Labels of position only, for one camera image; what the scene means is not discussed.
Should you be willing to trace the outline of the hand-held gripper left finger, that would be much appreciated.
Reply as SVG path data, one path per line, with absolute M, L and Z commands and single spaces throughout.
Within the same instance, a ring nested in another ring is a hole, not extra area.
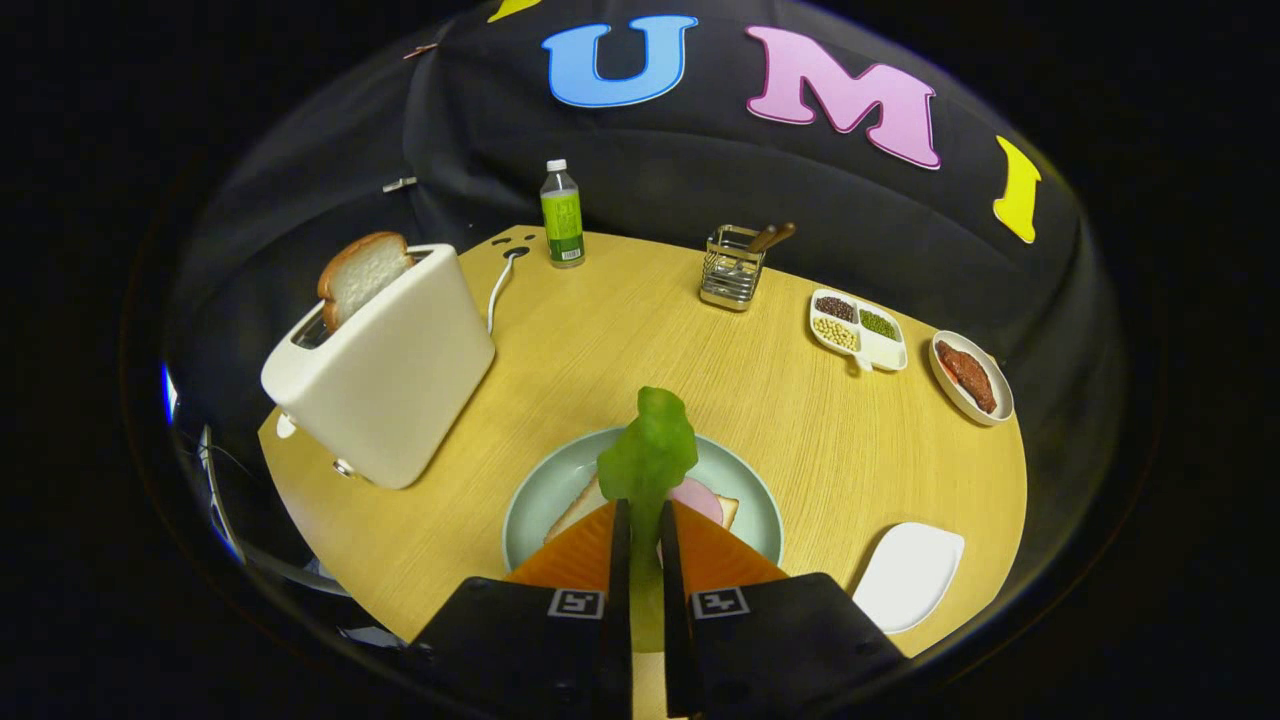
M 630 507 L 609 502 L 521 566 L 463 580 L 410 647 L 466 719 L 632 715 Z

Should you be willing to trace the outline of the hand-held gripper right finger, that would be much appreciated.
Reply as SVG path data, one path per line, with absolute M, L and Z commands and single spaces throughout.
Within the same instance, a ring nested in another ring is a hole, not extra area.
M 660 556 L 671 717 L 851 717 L 906 665 L 833 578 L 791 577 L 684 503 Z

